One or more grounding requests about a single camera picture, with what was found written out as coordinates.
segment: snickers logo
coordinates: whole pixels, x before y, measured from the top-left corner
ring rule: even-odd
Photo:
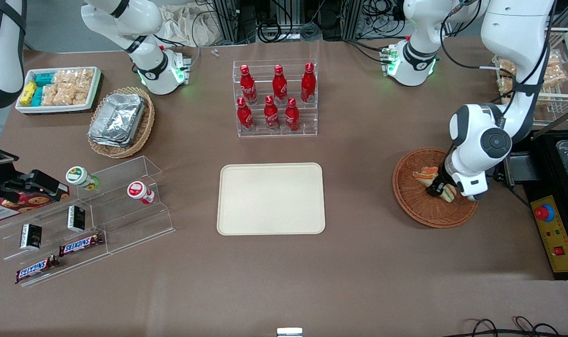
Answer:
[[[90,237],[87,237],[86,239],[82,239],[80,241],[76,241],[74,243],[70,243],[69,245],[65,246],[65,250],[63,251],[63,253],[65,254],[74,251],[80,247],[85,247],[89,244],[90,244]]]
[[[33,266],[27,267],[26,269],[22,269],[20,271],[20,275],[18,277],[23,278],[23,277],[28,276],[31,273],[34,273],[36,271],[39,271],[41,269],[46,268],[47,262],[48,262],[48,259],[41,261],[41,262],[38,262],[38,263],[34,264]]]

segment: red emergency stop button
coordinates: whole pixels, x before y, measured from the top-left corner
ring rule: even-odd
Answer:
[[[539,220],[551,222],[552,220],[554,220],[554,209],[551,205],[542,204],[534,209],[534,215]]]
[[[562,247],[555,247],[554,248],[554,255],[564,255],[565,250]]]

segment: aluminum foil container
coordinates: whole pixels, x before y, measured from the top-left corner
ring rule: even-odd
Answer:
[[[136,94],[112,94],[101,105],[89,128],[89,138],[110,147],[129,147],[144,110],[144,98]]]

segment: small jar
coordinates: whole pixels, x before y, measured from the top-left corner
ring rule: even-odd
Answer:
[[[155,192],[150,190],[141,181],[132,182],[130,186],[128,186],[128,196],[140,200],[145,205],[155,201]]]
[[[89,174],[88,171],[81,166],[70,168],[65,174],[65,179],[68,183],[85,190],[96,190],[98,188],[98,178]]]

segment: white plastic tray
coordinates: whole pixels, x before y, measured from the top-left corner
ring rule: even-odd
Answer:
[[[20,100],[18,99],[18,101],[15,103],[15,109],[20,113],[25,113],[27,115],[49,115],[55,113],[69,113],[70,111],[81,111],[81,110],[90,109],[93,106],[93,102],[95,102],[95,96],[101,75],[100,69],[98,69],[96,66],[75,66],[72,68],[47,68],[47,69],[29,70],[25,75],[23,85],[25,86],[29,81],[33,81],[35,75],[38,74],[54,73],[57,70],[77,70],[80,68],[92,68],[95,70],[95,74],[93,75],[93,81],[90,84],[89,95],[86,99],[85,104],[27,107],[25,105],[22,105],[20,103]]]
[[[221,169],[221,235],[319,234],[325,229],[319,164],[245,164]]]

